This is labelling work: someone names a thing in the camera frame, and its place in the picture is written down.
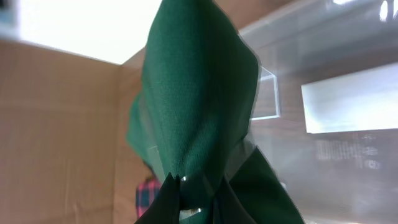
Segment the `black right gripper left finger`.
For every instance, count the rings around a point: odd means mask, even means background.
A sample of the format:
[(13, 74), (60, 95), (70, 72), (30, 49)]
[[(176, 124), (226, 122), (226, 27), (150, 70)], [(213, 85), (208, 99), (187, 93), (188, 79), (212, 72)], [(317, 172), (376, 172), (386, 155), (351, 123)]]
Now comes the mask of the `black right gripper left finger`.
[(180, 181), (171, 173), (165, 178), (159, 194), (135, 224), (179, 224)]

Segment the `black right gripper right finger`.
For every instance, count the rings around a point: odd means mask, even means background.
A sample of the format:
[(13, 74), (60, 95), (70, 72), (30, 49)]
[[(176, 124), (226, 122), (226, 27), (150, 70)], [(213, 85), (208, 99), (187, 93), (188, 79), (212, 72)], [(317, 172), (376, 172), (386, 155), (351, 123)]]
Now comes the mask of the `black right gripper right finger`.
[(304, 224), (262, 152), (255, 148), (213, 201), (215, 224)]

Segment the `green garment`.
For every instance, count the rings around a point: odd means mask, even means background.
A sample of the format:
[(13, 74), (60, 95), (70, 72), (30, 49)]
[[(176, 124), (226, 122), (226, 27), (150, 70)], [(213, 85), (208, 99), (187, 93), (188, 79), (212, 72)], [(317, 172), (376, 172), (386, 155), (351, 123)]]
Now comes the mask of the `green garment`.
[(184, 209), (205, 207), (248, 132), (259, 64), (213, 1), (165, 0), (150, 28), (128, 144), (185, 177)]

